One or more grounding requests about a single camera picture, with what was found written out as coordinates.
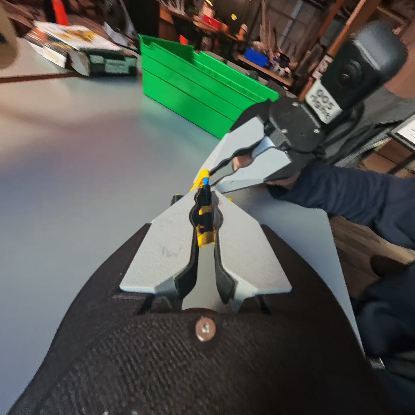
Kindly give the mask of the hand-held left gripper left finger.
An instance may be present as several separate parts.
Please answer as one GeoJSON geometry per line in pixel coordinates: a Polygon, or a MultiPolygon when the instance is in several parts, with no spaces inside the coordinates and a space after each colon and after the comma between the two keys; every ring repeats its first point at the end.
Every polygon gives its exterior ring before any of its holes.
{"type": "Polygon", "coordinates": [[[184,297],[179,277],[191,262],[195,228],[190,220],[198,190],[192,190],[157,216],[119,288],[123,292],[184,297]]]}

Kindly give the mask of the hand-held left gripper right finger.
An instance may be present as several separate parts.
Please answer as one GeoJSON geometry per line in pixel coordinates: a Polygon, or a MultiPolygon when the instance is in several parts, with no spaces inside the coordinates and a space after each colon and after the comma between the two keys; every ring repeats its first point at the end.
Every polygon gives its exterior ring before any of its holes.
{"type": "Polygon", "coordinates": [[[247,298],[292,291],[259,222],[213,190],[216,287],[224,304],[240,308],[247,298]]]}

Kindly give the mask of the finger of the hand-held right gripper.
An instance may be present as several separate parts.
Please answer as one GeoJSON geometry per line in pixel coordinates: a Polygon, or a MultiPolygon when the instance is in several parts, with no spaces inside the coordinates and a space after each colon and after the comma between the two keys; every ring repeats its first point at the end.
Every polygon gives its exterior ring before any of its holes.
{"type": "Polygon", "coordinates": [[[200,167],[194,184],[200,183],[199,177],[203,170],[207,170],[211,176],[236,157],[249,155],[255,160],[269,149],[270,139],[265,135],[264,124],[258,117],[253,117],[225,134],[200,167]]]}
{"type": "Polygon", "coordinates": [[[291,159],[286,152],[270,147],[255,157],[247,166],[221,178],[212,186],[212,189],[220,193],[229,193],[260,185],[269,181],[269,176],[289,164],[291,164],[291,159]]]}

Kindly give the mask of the yellow and black lego model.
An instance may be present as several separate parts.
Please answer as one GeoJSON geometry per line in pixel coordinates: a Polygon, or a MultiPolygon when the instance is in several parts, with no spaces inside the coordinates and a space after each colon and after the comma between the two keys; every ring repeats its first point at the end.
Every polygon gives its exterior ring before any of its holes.
{"type": "Polygon", "coordinates": [[[198,202],[196,215],[196,236],[199,247],[214,244],[216,228],[213,221],[212,197],[210,189],[210,173],[208,169],[202,169],[197,176],[191,190],[201,189],[202,202],[198,202]]]}

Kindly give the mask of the green plastic bin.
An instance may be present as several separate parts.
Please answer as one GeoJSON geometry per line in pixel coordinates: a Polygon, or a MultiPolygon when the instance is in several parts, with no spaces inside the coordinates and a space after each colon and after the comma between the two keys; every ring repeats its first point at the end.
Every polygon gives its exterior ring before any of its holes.
{"type": "Polygon", "coordinates": [[[190,45],[139,35],[143,93],[221,139],[244,110],[277,91],[190,45]]]}

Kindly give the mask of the person's right forearm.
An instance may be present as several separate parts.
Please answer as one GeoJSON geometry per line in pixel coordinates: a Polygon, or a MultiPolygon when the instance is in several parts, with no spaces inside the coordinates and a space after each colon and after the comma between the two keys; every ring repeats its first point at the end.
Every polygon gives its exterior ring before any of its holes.
{"type": "Polygon", "coordinates": [[[268,185],[273,198],[322,209],[367,226],[397,246],[415,248],[415,179],[314,162],[292,188],[268,185]]]}

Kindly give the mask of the lego set cardboard box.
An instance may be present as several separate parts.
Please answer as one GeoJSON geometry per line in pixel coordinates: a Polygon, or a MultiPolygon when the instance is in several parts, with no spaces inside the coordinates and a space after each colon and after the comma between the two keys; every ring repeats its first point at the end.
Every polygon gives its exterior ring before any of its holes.
{"type": "Polygon", "coordinates": [[[35,22],[25,39],[48,61],[85,77],[138,74],[135,55],[83,26],[35,22]]]}

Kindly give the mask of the person's right hand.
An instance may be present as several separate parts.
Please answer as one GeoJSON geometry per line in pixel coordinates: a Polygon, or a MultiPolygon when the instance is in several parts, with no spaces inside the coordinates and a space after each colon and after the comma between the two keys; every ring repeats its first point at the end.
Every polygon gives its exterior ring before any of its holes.
{"type": "MultiPolygon", "coordinates": [[[[250,154],[234,157],[232,159],[233,171],[236,171],[240,168],[248,166],[250,163],[252,163],[252,160],[253,159],[250,154]]],[[[289,190],[293,187],[294,183],[298,180],[300,175],[301,175],[301,171],[285,179],[269,180],[264,183],[269,186],[280,186],[280,187],[283,187],[289,190]]]]}

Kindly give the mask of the blue plastic bin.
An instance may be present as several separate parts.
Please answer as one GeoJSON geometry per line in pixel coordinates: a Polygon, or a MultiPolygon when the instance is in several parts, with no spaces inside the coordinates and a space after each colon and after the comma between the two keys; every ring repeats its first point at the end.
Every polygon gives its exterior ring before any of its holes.
{"type": "Polygon", "coordinates": [[[244,58],[261,68],[264,68],[269,64],[269,59],[266,55],[257,52],[252,48],[247,48],[245,50],[244,58]]]}

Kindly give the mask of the person's dark clothing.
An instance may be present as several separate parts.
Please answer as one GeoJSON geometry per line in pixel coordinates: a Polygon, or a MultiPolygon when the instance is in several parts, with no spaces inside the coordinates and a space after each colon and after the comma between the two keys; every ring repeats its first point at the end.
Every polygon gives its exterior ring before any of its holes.
{"type": "Polygon", "coordinates": [[[396,414],[415,413],[415,268],[374,256],[378,279],[354,302],[366,355],[377,369],[396,414]]]}

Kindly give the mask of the orange traffic cone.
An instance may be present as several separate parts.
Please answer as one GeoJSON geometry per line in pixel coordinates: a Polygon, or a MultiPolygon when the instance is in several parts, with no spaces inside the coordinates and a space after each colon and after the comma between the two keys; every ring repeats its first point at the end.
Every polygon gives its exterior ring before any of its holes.
{"type": "Polygon", "coordinates": [[[64,2],[62,0],[51,0],[53,10],[54,23],[69,26],[69,20],[65,10],[64,2]]]}

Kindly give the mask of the wooden post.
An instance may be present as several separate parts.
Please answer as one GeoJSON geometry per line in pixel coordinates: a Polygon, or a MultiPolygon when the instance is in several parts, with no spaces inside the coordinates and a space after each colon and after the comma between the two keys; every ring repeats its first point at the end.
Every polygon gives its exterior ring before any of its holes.
{"type": "Polygon", "coordinates": [[[312,67],[313,71],[311,72],[311,75],[307,83],[305,84],[302,91],[298,94],[298,101],[304,101],[306,94],[316,81],[314,74],[316,73],[317,69],[319,69],[319,67],[321,66],[320,63],[323,62],[327,56],[334,58],[340,50],[341,46],[349,38],[350,34],[356,32],[364,23],[366,23],[369,20],[369,18],[375,12],[376,8],[381,4],[381,2],[381,0],[361,0],[358,2],[357,6],[355,7],[350,17],[346,21],[345,26],[341,30],[340,34],[331,44],[330,48],[317,61],[314,67],[312,67]]]}

